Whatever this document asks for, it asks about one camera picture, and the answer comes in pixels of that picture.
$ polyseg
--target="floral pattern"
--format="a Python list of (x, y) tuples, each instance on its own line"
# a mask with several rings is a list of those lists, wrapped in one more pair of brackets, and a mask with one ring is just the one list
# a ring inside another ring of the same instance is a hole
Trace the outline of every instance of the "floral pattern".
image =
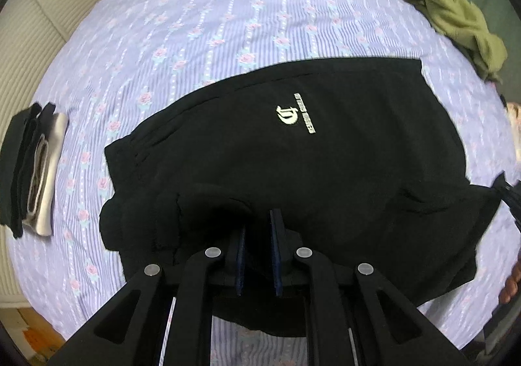
[(250, 53), (248, 49), (240, 51), (237, 55), (237, 60), (242, 69), (246, 71), (249, 71), (257, 65), (257, 62), (255, 61), (255, 53)]
[[(281, 61), (335, 56), (421, 59), (465, 145), (469, 180), (489, 185), (503, 170), (510, 182), (519, 178), (493, 86), (401, 0), (101, 0), (35, 94), (40, 103), (56, 103), (70, 124), (56, 176), (53, 237), (24, 233), (8, 241), (34, 308), (69, 338), (124, 284), (119, 257), (105, 250), (98, 224), (114, 191), (107, 145), (202, 86)], [(420, 307), (457, 347), (496, 307), (489, 295), (499, 293), (517, 260), (518, 234), (501, 208), (477, 251), (476, 278)], [(214, 320), (213, 332), (223, 335), (212, 339), (212, 364), (257, 364), (258, 355), (262, 364), (306, 364), (305, 339), (238, 329)]]

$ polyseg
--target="finger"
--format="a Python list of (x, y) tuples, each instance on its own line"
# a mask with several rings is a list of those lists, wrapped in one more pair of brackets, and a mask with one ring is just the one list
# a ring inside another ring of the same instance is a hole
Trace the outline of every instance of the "finger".
[(512, 268), (512, 278), (514, 278), (515, 282), (519, 282), (521, 280), (521, 265), (517, 262)]
[(517, 294), (517, 282), (515, 282), (514, 278), (507, 278), (505, 282), (505, 289), (508, 291), (510, 297), (514, 297)]
[(511, 297), (509, 295), (509, 292), (506, 290), (506, 288), (502, 289), (499, 293), (499, 303), (502, 305), (506, 305), (511, 300)]

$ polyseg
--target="white logo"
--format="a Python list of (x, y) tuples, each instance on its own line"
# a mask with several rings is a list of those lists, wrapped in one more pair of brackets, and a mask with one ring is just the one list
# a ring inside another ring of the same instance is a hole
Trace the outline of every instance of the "white logo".
[(309, 117), (309, 114), (307, 113), (306, 105), (304, 104), (302, 100), (302, 96), (299, 93), (295, 93), (295, 100), (296, 103), (299, 105), (299, 109), (302, 112), (302, 117), (304, 118), (304, 123), (306, 124), (307, 130), (310, 134), (316, 133), (315, 127), (313, 127), (313, 123), (311, 122), (311, 118)]
[(299, 110), (296, 108), (288, 108), (288, 109), (282, 109), (280, 106), (277, 106), (277, 114), (279, 116), (279, 119), (284, 124), (295, 124), (296, 120), (299, 118), (299, 115), (297, 114)]

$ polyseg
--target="black sweatpants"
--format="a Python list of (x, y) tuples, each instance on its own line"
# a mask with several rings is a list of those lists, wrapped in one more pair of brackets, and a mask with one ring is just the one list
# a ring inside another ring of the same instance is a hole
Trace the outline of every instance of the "black sweatpants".
[[(373, 264), (420, 305), (473, 279), (500, 202), (466, 179), (461, 140), (416, 60), (320, 59), (225, 79), (105, 154), (115, 195), (100, 230), (127, 278), (246, 224), (261, 259), (248, 267), (269, 281), (268, 211), (281, 208), (306, 246), (337, 264)], [(273, 298), (216, 314), (280, 334), (272, 318), (286, 307)]]

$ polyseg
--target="floor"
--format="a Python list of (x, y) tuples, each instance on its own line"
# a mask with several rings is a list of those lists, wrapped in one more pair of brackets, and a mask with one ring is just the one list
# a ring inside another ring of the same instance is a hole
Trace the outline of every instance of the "floor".
[(0, 309), (0, 322), (32, 365), (45, 364), (65, 340), (32, 308)]

